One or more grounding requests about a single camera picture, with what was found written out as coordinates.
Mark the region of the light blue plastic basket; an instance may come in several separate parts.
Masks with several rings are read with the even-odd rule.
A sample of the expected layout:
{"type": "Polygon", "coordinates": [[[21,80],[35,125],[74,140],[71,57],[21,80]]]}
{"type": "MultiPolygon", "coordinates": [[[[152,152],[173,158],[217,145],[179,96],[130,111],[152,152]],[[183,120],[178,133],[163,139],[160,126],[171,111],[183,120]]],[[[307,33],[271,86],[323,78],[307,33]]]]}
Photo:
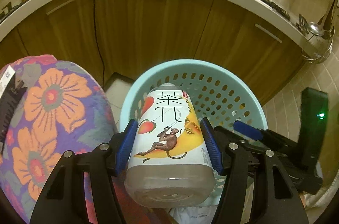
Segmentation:
{"type": "Polygon", "coordinates": [[[228,130],[233,130],[237,120],[256,128],[268,127],[259,101],[236,75],[200,60],[173,60],[149,69],[132,85],[122,106],[122,129],[131,119],[138,123],[145,98],[164,83],[174,84],[188,93],[198,123],[207,118],[213,126],[228,130]]]}

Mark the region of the floral tablecloth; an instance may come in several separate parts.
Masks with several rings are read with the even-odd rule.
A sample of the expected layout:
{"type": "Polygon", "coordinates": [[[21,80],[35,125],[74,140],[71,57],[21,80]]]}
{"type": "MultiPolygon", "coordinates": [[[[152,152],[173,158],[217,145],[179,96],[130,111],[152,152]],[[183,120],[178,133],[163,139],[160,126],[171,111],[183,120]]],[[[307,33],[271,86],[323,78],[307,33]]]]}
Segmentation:
{"type": "Polygon", "coordinates": [[[10,64],[27,90],[9,124],[1,154],[1,189],[24,222],[67,150],[90,152],[117,132],[109,101],[81,66],[52,55],[10,64]]]}

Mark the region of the black gas stove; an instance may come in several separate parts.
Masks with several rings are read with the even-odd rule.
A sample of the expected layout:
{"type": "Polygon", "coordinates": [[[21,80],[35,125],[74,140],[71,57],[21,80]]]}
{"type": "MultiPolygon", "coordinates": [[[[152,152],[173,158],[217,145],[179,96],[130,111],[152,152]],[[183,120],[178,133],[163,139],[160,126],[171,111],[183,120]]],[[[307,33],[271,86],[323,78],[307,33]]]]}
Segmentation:
{"type": "Polygon", "coordinates": [[[0,13],[0,23],[2,23],[8,16],[10,16],[17,8],[21,5],[12,5],[11,2],[8,2],[5,7],[2,8],[0,13]]]}

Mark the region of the metal strainer ladle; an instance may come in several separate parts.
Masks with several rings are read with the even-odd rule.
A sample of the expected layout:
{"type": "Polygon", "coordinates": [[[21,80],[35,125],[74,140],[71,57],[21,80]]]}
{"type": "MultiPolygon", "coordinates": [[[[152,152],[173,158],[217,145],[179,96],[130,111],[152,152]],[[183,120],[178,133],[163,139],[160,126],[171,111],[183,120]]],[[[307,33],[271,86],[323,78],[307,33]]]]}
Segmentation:
{"type": "Polygon", "coordinates": [[[333,24],[338,0],[330,0],[323,17],[317,22],[307,22],[299,15],[299,26],[307,41],[302,48],[302,58],[311,64],[323,63],[333,48],[335,28],[333,24]]]}

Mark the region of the peach tea plastic bottle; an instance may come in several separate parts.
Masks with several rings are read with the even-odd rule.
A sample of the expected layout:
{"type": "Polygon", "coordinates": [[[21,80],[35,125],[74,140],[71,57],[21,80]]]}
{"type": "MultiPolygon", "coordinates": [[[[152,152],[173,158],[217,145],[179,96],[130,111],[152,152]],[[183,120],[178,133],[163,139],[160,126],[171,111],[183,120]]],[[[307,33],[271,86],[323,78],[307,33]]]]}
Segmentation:
{"type": "Polygon", "coordinates": [[[150,208],[195,206],[215,186],[207,147],[191,99],[164,83],[145,98],[125,176],[125,188],[150,208]]]}

